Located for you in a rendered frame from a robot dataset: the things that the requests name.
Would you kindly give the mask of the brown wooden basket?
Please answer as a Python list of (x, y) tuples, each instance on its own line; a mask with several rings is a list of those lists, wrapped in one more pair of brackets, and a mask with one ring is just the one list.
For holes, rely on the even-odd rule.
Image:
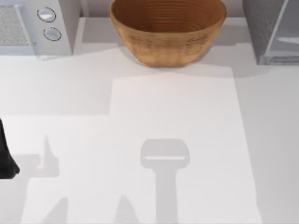
[(195, 61), (227, 16), (222, 0), (113, 0), (112, 24), (130, 53), (147, 66)]

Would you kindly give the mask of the small microwave knob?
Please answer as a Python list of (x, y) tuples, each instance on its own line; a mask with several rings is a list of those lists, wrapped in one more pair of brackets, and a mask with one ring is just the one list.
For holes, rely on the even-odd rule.
[(53, 42), (59, 41), (62, 37), (61, 32), (57, 28), (54, 28), (54, 27), (49, 27), (49, 28), (45, 29), (43, 31), (43, 35), (47, 40), (53, 41)]

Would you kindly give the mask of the large microwave knob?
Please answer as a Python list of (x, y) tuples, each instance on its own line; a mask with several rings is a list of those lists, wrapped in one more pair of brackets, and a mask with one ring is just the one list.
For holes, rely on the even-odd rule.
[(41, 21), (47, 22), (47, 23), (53, 22), (57, 17), (55, 11), (49, 7), (44, 7), (44, 8), (38, 9), (37, 16)]

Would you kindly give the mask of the pale microwave oven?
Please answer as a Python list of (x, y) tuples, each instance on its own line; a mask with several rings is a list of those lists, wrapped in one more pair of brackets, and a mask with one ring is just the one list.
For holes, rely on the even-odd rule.
[[(55, 11), (53, 22), (38, 18), (44, 7)], [(71, 56), (81, 11), (82, 0), (0, 0), (0, 56)], [(44, 37), (49, 27), (61, 32), (59, 41)]]

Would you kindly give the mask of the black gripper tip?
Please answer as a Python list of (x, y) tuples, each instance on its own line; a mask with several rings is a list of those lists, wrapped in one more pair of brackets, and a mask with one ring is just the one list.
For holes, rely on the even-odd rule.
[(9, 152), (3, 122), (0, 119), (0, 179), (13, 179), (19, 172), (20, 168)]

